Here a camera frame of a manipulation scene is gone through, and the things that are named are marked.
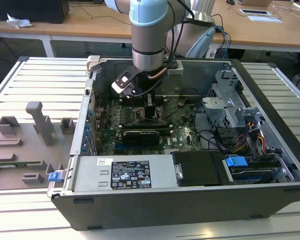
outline metal bracket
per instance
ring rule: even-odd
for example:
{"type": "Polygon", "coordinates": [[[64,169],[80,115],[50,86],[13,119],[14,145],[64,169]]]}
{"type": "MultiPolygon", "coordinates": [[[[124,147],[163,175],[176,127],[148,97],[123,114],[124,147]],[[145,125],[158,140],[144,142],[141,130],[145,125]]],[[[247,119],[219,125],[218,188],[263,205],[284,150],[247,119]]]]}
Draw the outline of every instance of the metal bracket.
{"type": "Polygon", "coordinates": [[[142,72],[136,66],[131,65],[115,79],[111,86],[121,96],[129,97],[135,93],[135,86],[132,84],[133,79],[142,72]]]}
{"type": "Polygon", "coordinates": [[[180,60],[176,60],[176,67],[169,68],[167,70],[168,77],[170,76],[181,76],[184,74],[184,66],[180,60]]]}
{"type": "Polygon", "coordinates": [[[257,107],[240,107],[235,111],[238,124],[245,123],[245,116],[254,117],[257,114],[260,114],[260,111],[257,107]]]}
{"type": "Polygon", "coordinates": [[[176,178],[177,180],[182,180],[182,179],[184,179],[184,175],[183,175],[183,173],[182,173],[182,169],[181,169],[181,167],[180,167],[179,164],[175,164],[175,165],[174,165],[174,172],[175,172],[175,178],[176,178]]]}
{"type": "Polygon", "coordinates": [[[107,60],[103,60],[99,55],[91,55],[86,61],[86,69],[88,72],[93,72],[99,68],[99,64],[105,63],[107,60]]]}
{"type": "Polygon", "coordinates": [[[219,87],[236,87],[238,82],[238,77],[231,70],[218,71],[215,74],[215,79],[219,87]]]}
{"type": "Polygon", "coordinates": [[[202,99],[202,104],[208,109],[227,109],[234,107],[231,99],[223,99],[222,97],[205,97],[202,99]]]}
{"type": "MultiPolygon", "coordinates": [[[[56,171],[54,171],[54,172],[56,172],[56,173],[61,173],[61,179],[62,179],[62,180],[65,180],[65,178],[66,178],[66,173],[67,173],[67,169],[56,170],[56,171]]],[[[48,196],[49,198],[51,198],[51,196],[52,196],[53,194],[56,194],[57,192],[60,192],[59,190],[56,191],[56,190],[54,189],[54,188],[55,188],[55,184],[56,184],[55,181],[49,182],[48,189],[47,189],[47,192],[46,192],[46,194],[47,194],[47,196],[48,196]]]]}

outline gray plastic block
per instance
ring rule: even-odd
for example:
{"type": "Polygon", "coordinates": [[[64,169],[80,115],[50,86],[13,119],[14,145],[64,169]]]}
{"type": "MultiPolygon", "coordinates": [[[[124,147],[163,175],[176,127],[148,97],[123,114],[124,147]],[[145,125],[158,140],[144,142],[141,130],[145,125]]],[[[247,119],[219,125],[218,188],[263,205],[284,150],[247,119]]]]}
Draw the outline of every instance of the gray plastic block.
{"type": "Polygon", "coordinates": [[[76,129],[74,120],[72,118],[62,118],[60,128],[62,134],[74,134],[76,129]]]}
{"type": "Polygon", "coordinates": [[[0,139],[0,148],[4,147],[17,147],[21,146],[22,141],[20,138],[7,138],[7,139],[0,139]]]}
{"type": "Polygon", "coordinates": [[[43,160],[40,163],[28,163],[26,166],[29,169],[46,169],[47,168],[47,164],[43,160]]]}
{"type": "Polygon", "coordinates": [[[46,167],[45,170],[45,175],[49,175],[50,173],[54,172],[54,168],[52,167],[52,165],[49,163],[48,166],[46,167]]]}
{"type": "Polygon", "coordinates": [[[24,173],[22,181],[25,184],[42,184],[44,182],[44,178],[40,173],[24,173]]]}
{"type": "Polygon", "coordinates": [[[52,124],[49,119],[49,121],[46,121],[46,117],[42,114],[42,103],[40,101],[30,101],[25,111],[32,115],[33,120],[35,122],[37,132],[39,132],[42,136],[42,139],[46,146],[51,146],[53,144],[53,137],[52,137],[52,124]]]}
{"type": "Polygon", "coordinates": [[[52,126],[53,146],[45,145],[42,137],[38,136],[34,131],[33,123],[20,123],[20,126],[13,128],[15,135],[3,136],[0,132],[0,140],[16,138],[22,140],[22,145],[20,146],[0,147],[0,155],[12,153],[16,155],[13,164],[6,162],[7,167],[3,166],[0,168],[0,190],[47,188],[49,184],[49,175],[46,175],[48,164],[51,164],[55,170],[60,163],[65,168],[68,166],[73,134],[63,135],[60,122],[53,123],[52,126]],[[38,164],[41,161],[45,163],[42,164],[42,168],[38,164]],[[20,167],[12,167],[12,165],[18,163],[21,163],[19,164],[20,167]],[[40,173],[43,177],[43,183],[25,184],[22,181],[24,173],[40,173]]]}
{"type": "MultiPolygon", "coordinates": [[[[47,123],[47,126],[50,127],[49,131],[52,132],[53,129],[54,129],[54,126],[53,126],[53,124],[52,124],[52,122],[51,122],[50,117],[49,117],[49,116],[44,116],[44,120],[45,120],[45,122],[47,123]]],[[[37,125],[33,124],[33,128],[34,128],[34,130],[35,130],[35,132],[36,132],[37,134],[40,134],[40,132],[39,132],[39,130],[38,130],[38,128],[37,128],[37,125]]]]}
{"type": "Polygon", "coordinates": [[[0,162],[13,162],[17,156],[14,153],[4,153],[0,154],[0,162]]]}
{"type": "Polygon", "coordinates": [[[0,119],[0,132],[3,136],[15,135],[13,127],[20,126],[14,116],[2,116],[0,119]]]}
{"type": "Polygon", "coordinates": [[[64,166],[62,165],[62,163],[60,162],[59,165],[58,165],[58,170],[64,170],[64,166]]]}

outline blue tab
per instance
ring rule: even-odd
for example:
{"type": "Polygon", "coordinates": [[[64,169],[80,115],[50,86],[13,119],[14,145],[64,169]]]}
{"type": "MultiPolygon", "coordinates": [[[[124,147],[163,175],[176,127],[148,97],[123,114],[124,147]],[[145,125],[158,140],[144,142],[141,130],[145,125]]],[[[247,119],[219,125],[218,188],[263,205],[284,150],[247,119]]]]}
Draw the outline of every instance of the blue tab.
{"type": "Polygon", "coordinates": [[[61,182],[61,172],[50,172],[49,177],[48,177],[48,181],[49,182],[61,182]]]}
{"type": "Polygon", "coordinates": [[[82,146],[81,146],[81,151],[82,151],[82,152],[85,153],[87,150],[88,150],[88,148],[87,148],[85,145],[82,145],[82,146]]]}
{"type": "Polygon", "coordinates": [[[89,117],[91,117],[93,112],[90,109],[88,109],[86,113],[88,114],[89,117]]]}
{"type": "Polygon", "coordinates": [[[248,163],[244,156],[229,156],[226,160],[228,167],[247,167],[248,163]]]}

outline power supply label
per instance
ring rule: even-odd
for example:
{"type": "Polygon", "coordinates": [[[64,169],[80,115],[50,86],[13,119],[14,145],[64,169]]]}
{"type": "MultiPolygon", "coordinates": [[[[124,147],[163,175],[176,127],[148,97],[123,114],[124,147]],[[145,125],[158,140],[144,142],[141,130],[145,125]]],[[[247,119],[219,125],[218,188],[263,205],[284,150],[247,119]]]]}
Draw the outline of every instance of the power supply label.
{"type": "Polygon", "coordinates": [[[111,188],[151,188],[149,161],[113,161],[111,165],[111,188]]]}

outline white sticker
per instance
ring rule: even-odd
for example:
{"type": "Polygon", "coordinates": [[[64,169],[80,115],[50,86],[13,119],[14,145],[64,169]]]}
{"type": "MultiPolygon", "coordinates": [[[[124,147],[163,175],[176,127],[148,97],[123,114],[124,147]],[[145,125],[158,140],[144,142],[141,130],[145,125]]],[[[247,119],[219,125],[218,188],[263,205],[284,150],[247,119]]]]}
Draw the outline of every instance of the white sticker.
{"type": "Polygon", "coordinates": [[[98,158],[97,159],[97,166],[110,166],[113,162],[113,158],[98,158]]]}
{"type": "Polygon", "coordinates": [[[16,168],[15,165],[0,165],[0,169],[16,168]]]}

